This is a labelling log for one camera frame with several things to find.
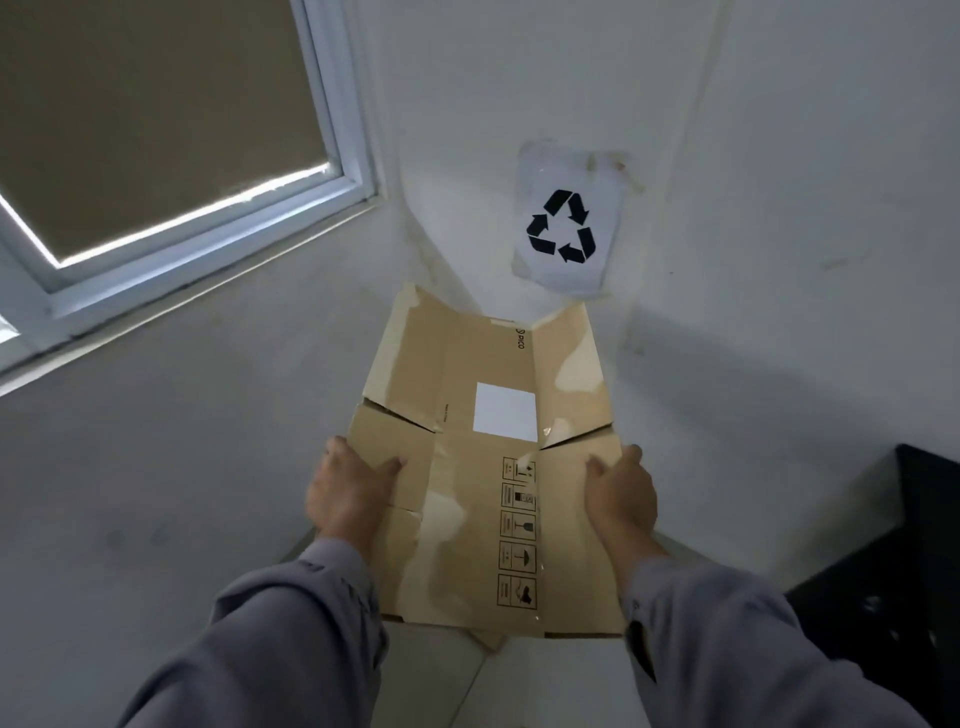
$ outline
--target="paper sign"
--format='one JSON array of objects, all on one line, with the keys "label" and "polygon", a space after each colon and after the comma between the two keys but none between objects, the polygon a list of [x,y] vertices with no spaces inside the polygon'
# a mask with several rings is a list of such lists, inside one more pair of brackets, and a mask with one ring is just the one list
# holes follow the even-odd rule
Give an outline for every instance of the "paper sign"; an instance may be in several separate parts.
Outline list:
[{"label": "paper sign", "polygon": [[473,430],[536,443],[537,396],[478,381]]},{"label": "paper sign", "polygon": [[609,154],[524,145],[516,251],[530,279],[570,296],[599,293],[623,192],[623,173]]}]

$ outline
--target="cardboard box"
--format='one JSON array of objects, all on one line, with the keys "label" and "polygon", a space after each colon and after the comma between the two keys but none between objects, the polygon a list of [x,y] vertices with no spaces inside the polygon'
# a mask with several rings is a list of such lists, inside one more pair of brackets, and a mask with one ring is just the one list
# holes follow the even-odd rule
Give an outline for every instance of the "cardboard box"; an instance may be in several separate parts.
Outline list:
[{"label": "cardboard box", "polygon": [[585,463],[620,455],[587,310],[527,327],[396,297],[348,440],[401,472],[372,560],[387,616],[501,634],[619,635]]}]

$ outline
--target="gray sleeve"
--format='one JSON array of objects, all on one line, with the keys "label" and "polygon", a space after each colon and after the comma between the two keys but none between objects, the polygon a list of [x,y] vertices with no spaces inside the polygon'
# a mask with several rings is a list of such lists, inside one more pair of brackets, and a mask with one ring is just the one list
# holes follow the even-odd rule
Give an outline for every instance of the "gray sleeve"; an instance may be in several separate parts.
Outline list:
[{"label": "gray sleeve", "polygon": [[[829,660],[783,595],[749,573],[648,559],[634,571],[622,607],[653,728],[926,726],[856,665]],[[637,624],[652,677],[640,666]]]},{"label": "gray sleeve", "polygon": [[210,627],[147,681],[120,725],[369,725],[386,652],[366,564],[321,539],[228,587]]}]

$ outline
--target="floor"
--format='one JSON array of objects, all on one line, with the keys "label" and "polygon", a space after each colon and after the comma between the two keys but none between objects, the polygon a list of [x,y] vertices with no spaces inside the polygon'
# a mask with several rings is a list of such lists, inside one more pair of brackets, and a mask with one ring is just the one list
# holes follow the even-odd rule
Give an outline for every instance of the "floor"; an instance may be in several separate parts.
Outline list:
[{"label": "floor", "polygon": [[649,725],[620,640],[513,638],[488,655],[459,630],[388,630],[373,728]]}]

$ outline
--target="white window frame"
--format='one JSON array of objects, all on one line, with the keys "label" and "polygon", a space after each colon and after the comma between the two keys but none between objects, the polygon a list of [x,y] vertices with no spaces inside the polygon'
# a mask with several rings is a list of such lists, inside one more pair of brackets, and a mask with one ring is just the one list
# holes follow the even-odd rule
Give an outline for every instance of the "white window frame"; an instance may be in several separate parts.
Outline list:
[{"label": "white window frame", "polygon": [[36,255],[37,247],[10,206],[0,205],[0,316],[19,333],[0,342],[0,369],[373,197],[370,150],[341,3],[291,0],[330,158],[320,173],[67,266],[64,276],[50,266],[55,273],[46,279],[37,274],[35,262],[25,264],[24,251]]}]

